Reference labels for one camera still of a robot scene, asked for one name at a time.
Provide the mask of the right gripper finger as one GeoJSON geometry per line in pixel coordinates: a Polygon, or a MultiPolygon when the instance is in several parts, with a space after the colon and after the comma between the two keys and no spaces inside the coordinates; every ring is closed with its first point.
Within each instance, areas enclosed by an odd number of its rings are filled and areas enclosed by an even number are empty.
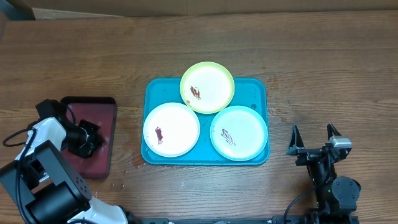
{"type": "Polygon", "coordinates": [[[334,136],[341,136],[341,134],[337,131],[337,129],[332,123],[327,124],[327,134],[328,134],[328,140],[330,140],[334,136]]]}
{"type": "Polygon", "coordinates": [[[287,148],[288,156],[297,156],[304,150],[304,144],[296,124],[292,126],[292,137],[287,148]]]}

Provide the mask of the white plate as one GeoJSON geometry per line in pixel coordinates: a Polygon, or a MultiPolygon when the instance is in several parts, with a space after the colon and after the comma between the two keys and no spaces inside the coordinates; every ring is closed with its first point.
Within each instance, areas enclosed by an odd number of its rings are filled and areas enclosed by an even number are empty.
{"type": "Polygon", "coordinates": [[[143,125],[144,141],[151,151],[163,157],[186,154],[200,135],[198,116],[181,103],[164,103],[154,108],[143,125]]]}

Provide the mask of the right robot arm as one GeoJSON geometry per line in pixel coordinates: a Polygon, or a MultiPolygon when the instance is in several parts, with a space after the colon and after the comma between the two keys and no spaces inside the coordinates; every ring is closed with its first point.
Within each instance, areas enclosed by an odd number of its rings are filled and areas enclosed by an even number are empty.
{"type": "Polygon", "coordinates": [[[334,164],[346,159],[353,144],[342,136],[333,124],[327,125],[328,142],[315,149],[305,148],[297,125],[292,126],[292,138],[286,154],[297,156],[295,164],[305,166],[313,188],[296,197],[285,209],[284,223],[358,223],[351,214],[357,209],[361,185],[354,179],[337,176],[334,164]],[[317,208],[309,209],[305,215],[289,218],[293,205],[314,193],[317,208]]]}

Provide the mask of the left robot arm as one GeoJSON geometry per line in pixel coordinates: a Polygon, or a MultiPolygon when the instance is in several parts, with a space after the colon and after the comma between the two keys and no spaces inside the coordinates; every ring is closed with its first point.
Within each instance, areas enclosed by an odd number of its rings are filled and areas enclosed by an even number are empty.
{"type": "Polygon", "coordinates": [[[135,223],[131,212],[93,197],[84,178],[62,156],[68,149],[86,159],[103,143],[100,127],[68,118],[57,100],[36,106],[39,119],[24,129],[21,153],[1,168],[1,184],[25,223],[135,223]]]}

